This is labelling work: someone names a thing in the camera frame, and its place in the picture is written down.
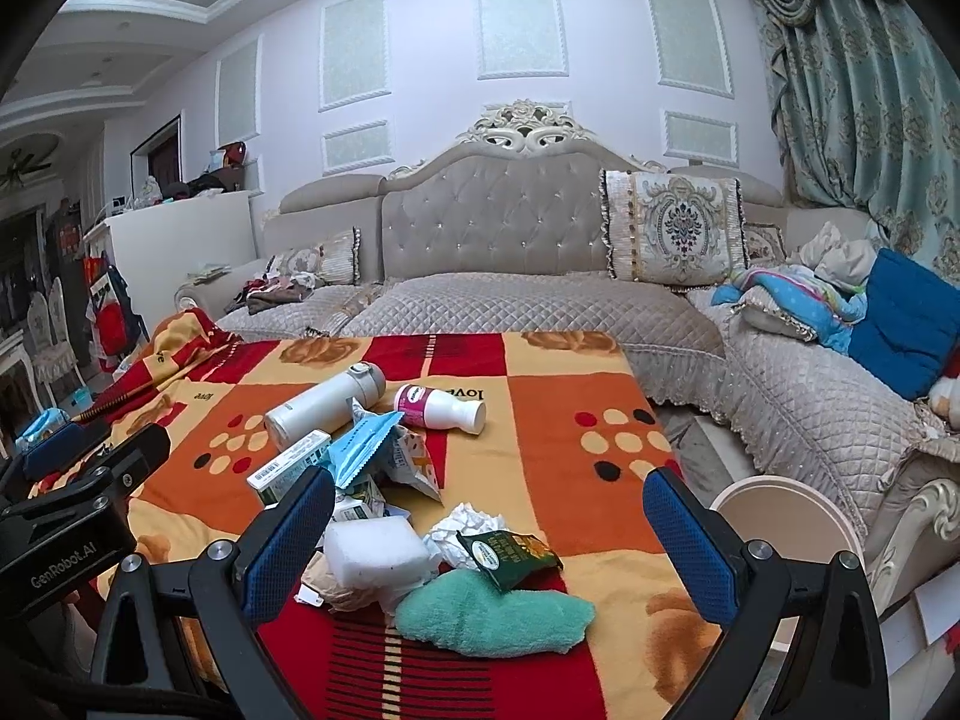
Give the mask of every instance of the tufted sofa backrest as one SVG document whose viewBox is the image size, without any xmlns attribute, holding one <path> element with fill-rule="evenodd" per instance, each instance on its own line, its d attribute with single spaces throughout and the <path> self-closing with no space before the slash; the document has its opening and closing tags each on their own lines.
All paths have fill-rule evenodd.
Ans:
<svg viewBox="0 0 960 720">
<path fill-rule="evenodd" d="M 384 275 L 601 271 L 601 225 L 595 156 L 467 156 L 384 197 Z"/>
</svg>

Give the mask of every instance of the crumpled white paper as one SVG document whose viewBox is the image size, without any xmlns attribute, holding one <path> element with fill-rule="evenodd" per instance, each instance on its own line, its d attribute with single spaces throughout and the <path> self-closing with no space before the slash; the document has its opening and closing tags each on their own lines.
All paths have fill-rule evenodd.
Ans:
<svg viewBox="0 0 960 720">
<path fill-rule="evenodd" d="M 477 512 L 469 503 L 462 503 L 430 529 L 424 536 L 424 545 L 430 557 L 440 557 L 454 568 L 479 571 L 476 562 L 457 541 L 457 533 L 476 536 L 477 533 L 505 530 L 507 523 L 503 520 L 503 514 L 491 517 L 486 512 Z"/>
</svg>

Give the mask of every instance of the chair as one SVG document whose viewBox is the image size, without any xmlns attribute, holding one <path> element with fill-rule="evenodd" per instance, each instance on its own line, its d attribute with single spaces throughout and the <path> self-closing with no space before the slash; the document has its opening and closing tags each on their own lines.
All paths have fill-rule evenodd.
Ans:
<svg viewBox="0 0 960 720">
<path fill-rule="evenodd" d="M 37 381 L 42 382 L 50 402 L 56 408 L 56 398 L 51 388 L 54 381 L 58 381 L 70 372 L 71 368 L 80 380 L 80 386 L 86 384 L 80 369 L 77 367 L 77 356 L 70 346 L 70 338 L 66 329 L 66 309 L 64 309 L 64 285 L 59 276 L 54 279 L 50 289 L 50 304 L 43 293 L 36 292 L 27 309 L 27 328 L 34 341 L 34 372 Z"/>
</svg>

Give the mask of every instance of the pink label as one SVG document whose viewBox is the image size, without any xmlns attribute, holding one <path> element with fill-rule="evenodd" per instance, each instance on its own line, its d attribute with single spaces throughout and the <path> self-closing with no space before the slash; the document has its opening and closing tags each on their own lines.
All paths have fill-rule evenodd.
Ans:
<svg viewBox="0 0 960 720">
<path fill-rule="evenodd" d="M 408 425 L 426 427 L 424 411 L 426 399 L 433 391 L 430 386 L 408 384 L 397 394 L 397 410 L 403 412 L 403 421 Z"/>
</svg>

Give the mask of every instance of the stuffed toy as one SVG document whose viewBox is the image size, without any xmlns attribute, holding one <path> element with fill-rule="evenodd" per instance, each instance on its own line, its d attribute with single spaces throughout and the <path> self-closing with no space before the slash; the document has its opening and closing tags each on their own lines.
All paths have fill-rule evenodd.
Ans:
<svg viewBox="0 0 960 720">
<path fill-rule="evenodd" d="M 953 430 L 960 430 L 960 347 L 954 349 L 947 367 L 930 388 L 930 410 Z"/>
</svg>

